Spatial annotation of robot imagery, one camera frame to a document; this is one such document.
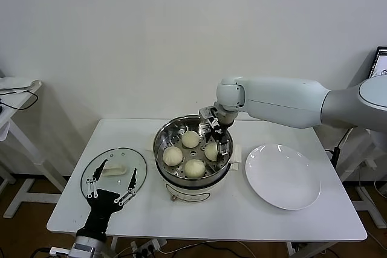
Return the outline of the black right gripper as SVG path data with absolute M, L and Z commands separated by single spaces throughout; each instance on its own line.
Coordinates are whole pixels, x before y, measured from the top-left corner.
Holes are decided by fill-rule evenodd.
M 217 143 L 217 161 L 223 160 L 229 154 L 229 144 L 221 141 L 226 136 L 227 128 L 218 121 L 206 121 L 206 127 L 199 127 L 198 134 L 205 144 L 212 138 Z

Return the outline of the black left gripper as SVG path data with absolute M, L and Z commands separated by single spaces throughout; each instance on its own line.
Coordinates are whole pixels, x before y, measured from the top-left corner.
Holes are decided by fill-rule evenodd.
M 106 230 L 111 215 L 120 211 L 120 205 L 125 205 L 136 195 L 136 168 L 134 168 L 127 191 L 124 195 L 120 196 L 119 193 L 97 189 L 97 182 L 102 175 L 107 161 L 107 159 L 104 159 L 101 163 L 98 163 L 97 167 L 93 168 L 92 173 L 86 176 L 86 200 L 91 207 L 91 211 L 85 225 L 78 229 L 76 237 L 83 236 L 106 242 Z

